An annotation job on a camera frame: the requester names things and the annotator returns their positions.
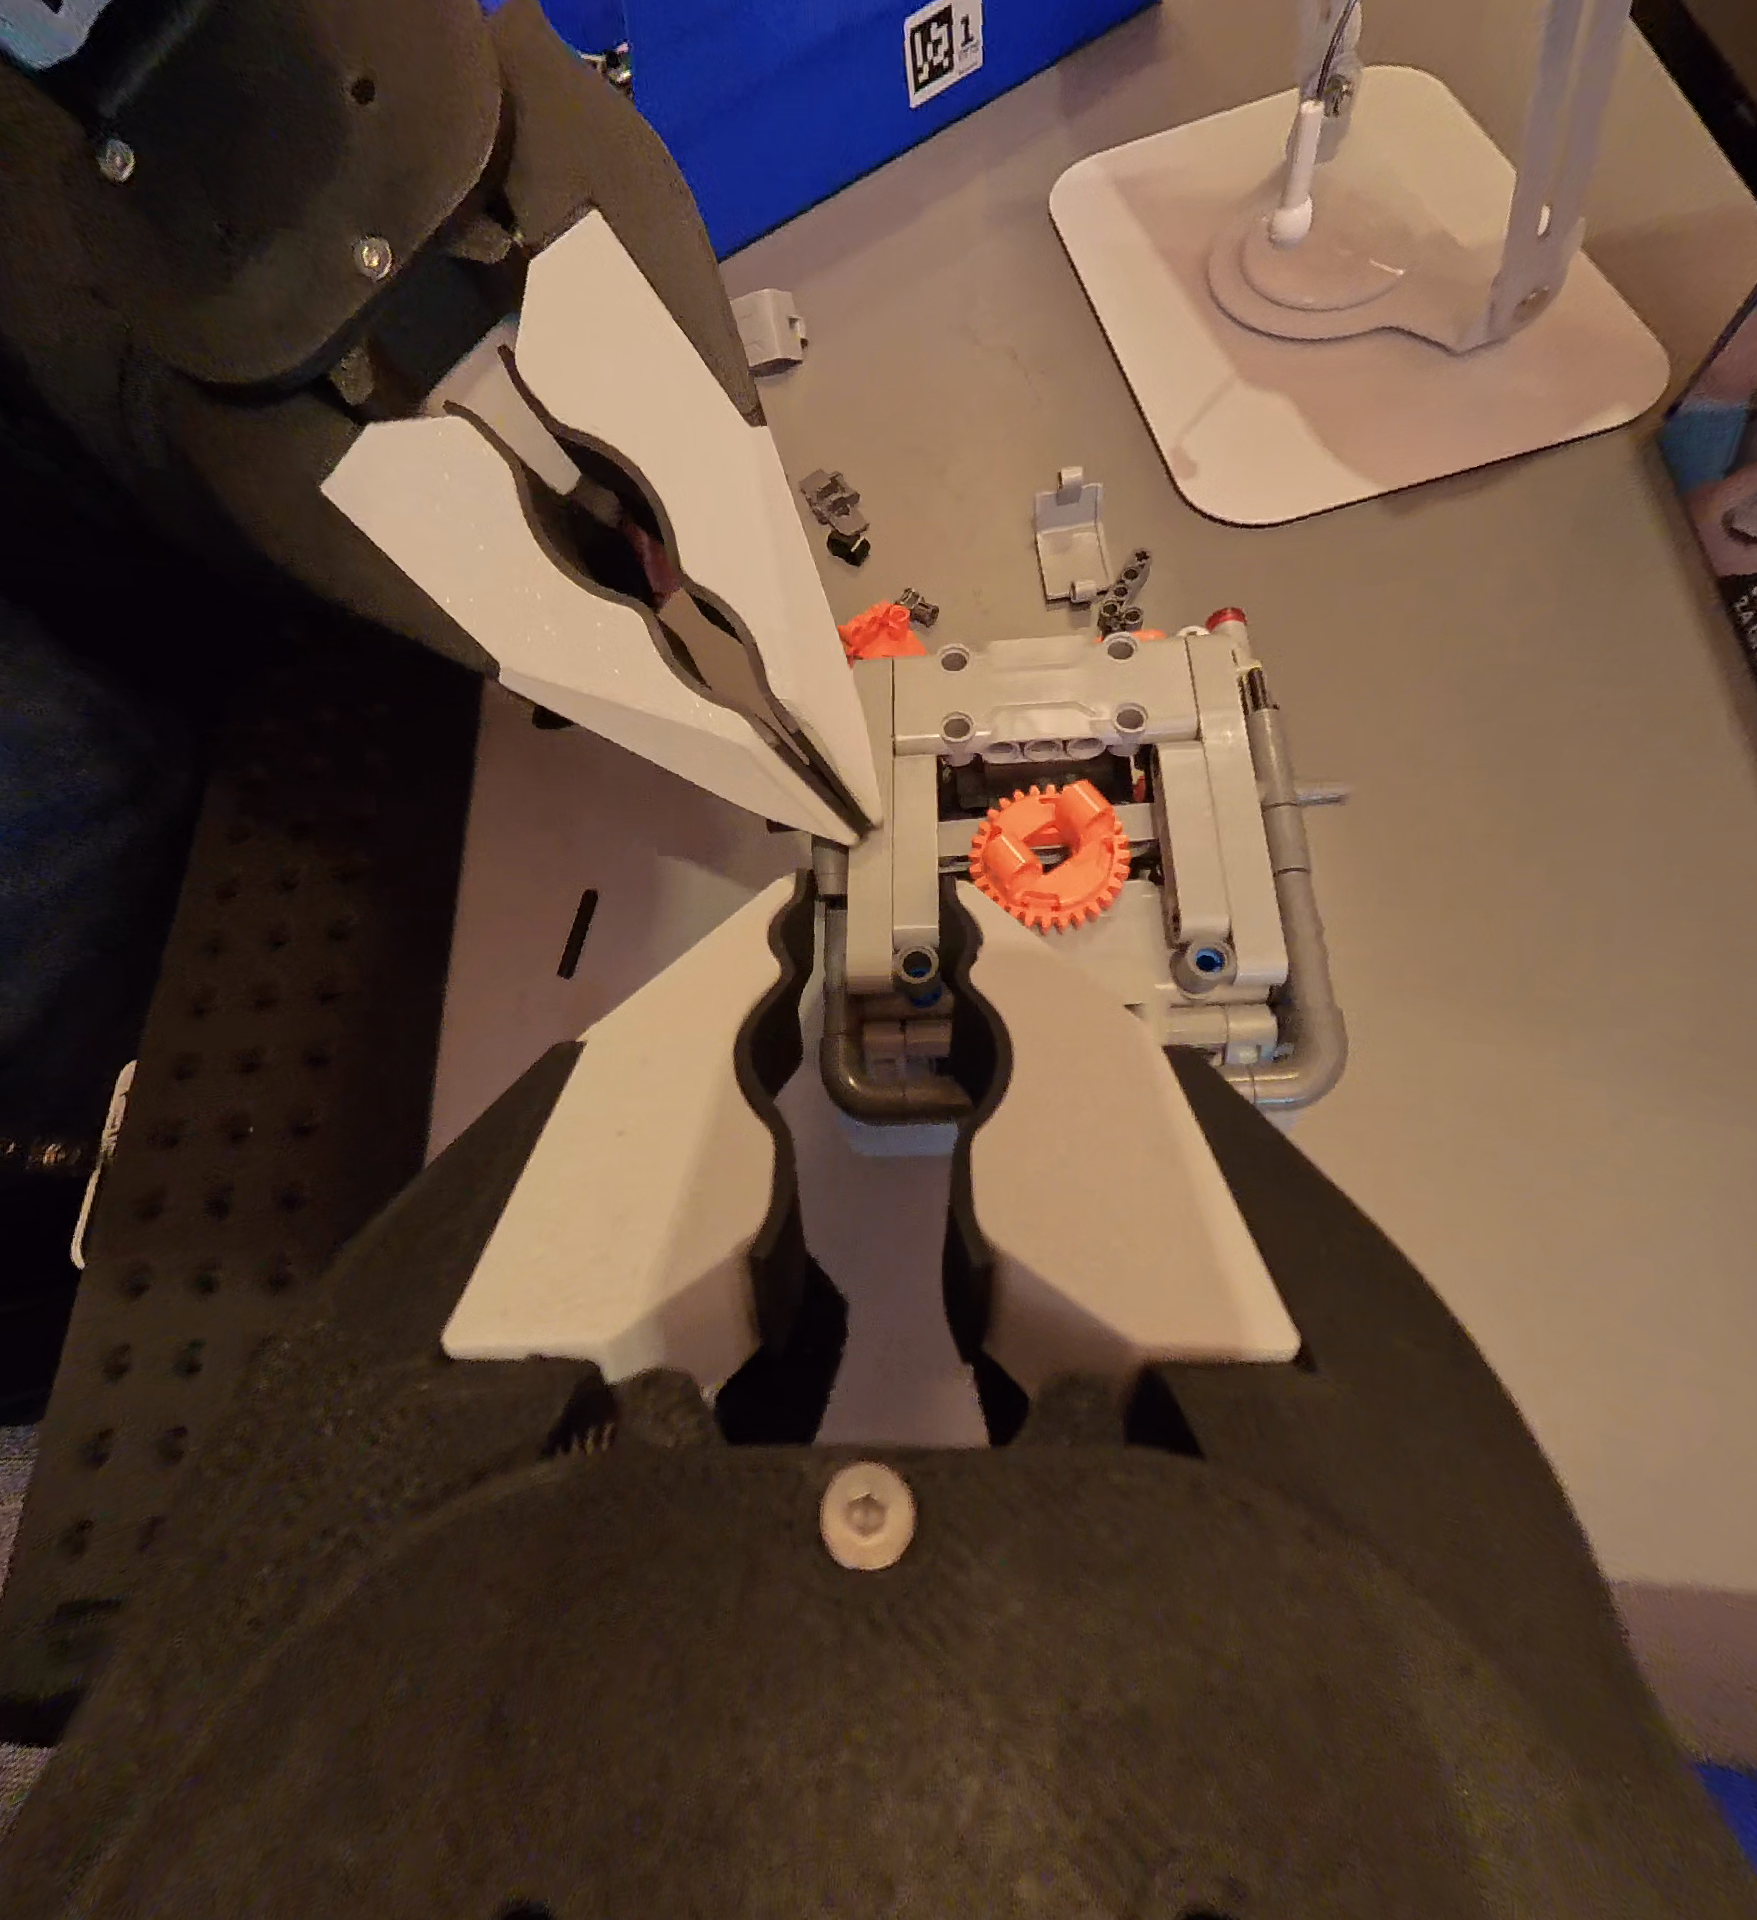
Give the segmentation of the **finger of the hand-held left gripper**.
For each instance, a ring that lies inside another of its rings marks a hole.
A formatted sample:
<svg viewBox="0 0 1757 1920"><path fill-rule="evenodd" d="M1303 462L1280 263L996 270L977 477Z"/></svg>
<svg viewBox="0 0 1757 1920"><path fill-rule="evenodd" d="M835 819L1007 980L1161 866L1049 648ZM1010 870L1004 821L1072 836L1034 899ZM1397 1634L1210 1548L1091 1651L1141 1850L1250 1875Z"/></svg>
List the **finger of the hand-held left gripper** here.
<svg viewBox="0 0 1757 1920"><path fill-rule="evenodd" d="M323 491L495 659L500 684L752 815L855 841L872 819L863 704L772 435L742 424L732 441L744 467L712 507L671 498L684 568L748 629L772 699L832 766L843 802L781 762L744 714L688 684L648 607L560 565L530 522L524 467L478 421L368 424Z"/></svg>
<svg viewBox="0 0 1757 1920"><path fill-rule="evenodd" d="M588 678L508 666L582 725L808 833L885 819L863 704L768 424L751 424L599 209L532 253L510 374L565 448L592 448L648 498L678 591L601 592Z"/></svg>

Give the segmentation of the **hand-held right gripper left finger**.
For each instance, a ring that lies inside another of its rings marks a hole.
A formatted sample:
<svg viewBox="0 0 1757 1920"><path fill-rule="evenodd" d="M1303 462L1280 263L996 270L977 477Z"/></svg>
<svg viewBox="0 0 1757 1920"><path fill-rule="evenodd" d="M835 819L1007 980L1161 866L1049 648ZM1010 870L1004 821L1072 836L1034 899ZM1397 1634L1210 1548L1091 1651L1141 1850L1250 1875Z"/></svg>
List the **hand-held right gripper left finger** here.
<svg viewBox="0 0 1757 1920"><path fill-rule="evenodd" d="M802 1057L816 890L769 885L578 1037L444 1354L722 1385L793 1345L808 1251L772 1096Z"/></svg>

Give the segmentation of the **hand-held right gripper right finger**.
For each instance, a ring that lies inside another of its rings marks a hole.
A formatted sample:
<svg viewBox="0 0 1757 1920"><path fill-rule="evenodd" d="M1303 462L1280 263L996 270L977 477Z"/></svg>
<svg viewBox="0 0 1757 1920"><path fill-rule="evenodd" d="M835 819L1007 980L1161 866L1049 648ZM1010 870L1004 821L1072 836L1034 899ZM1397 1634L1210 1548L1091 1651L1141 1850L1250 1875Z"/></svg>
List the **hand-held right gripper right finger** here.
<svg viewBox="0 0 1757 1920"><path fill-rule="evenodd" d="M985 1353L1013 1380L1293 1360L1297 1327L1150 1030L1034 935L987 935L970 985L1010 1060L952 1167Z"/></svg>

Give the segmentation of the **grey toy brick model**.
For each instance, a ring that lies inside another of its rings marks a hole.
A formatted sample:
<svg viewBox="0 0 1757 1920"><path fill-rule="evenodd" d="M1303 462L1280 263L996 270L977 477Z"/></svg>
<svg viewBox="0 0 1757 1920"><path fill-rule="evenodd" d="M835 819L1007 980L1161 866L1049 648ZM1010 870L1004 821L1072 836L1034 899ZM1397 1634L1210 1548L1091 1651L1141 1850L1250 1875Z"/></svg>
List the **grey toy brick model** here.
<svg viewBox="0 0 1757 1920"><path fill-rule="evenodd" d="M1303 806L1240 611L923 638L849 661L886 815L816 856L818 1074L868 1129L956 1124L950 892L1040 938L1265 1114L1347 1069Z"/></svg>

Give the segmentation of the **blue bin with label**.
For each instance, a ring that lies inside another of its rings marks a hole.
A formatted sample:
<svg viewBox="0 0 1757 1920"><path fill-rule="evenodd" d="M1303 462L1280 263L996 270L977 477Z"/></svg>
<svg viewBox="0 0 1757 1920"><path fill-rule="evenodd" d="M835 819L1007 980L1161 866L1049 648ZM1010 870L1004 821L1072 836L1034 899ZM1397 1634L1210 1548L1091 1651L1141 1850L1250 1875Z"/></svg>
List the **blue bin with label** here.
<svg viewBox="0 0 1757 1920"><path fill-rule="evenodd" d="M1032 80L1141 2L541 2L634 103L731 256Z"/></svg>

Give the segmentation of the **white stand base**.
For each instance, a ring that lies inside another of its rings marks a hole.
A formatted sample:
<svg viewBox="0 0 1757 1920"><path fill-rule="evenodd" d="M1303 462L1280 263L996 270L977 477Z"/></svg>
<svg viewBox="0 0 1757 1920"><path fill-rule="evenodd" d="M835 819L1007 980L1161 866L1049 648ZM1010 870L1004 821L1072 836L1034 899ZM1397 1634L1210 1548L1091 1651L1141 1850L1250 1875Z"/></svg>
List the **white stand base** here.
<svg viewBox="0 0 1757 1920"><path fill-rule="evenodd" d="M1629 2L1549 2L1508 163L1432 75L1364 72L1297 247L1295 93L1079 159L1049 216L1183 498L1284 524L1633 421L1669 356L1582 250Z"/></svg>

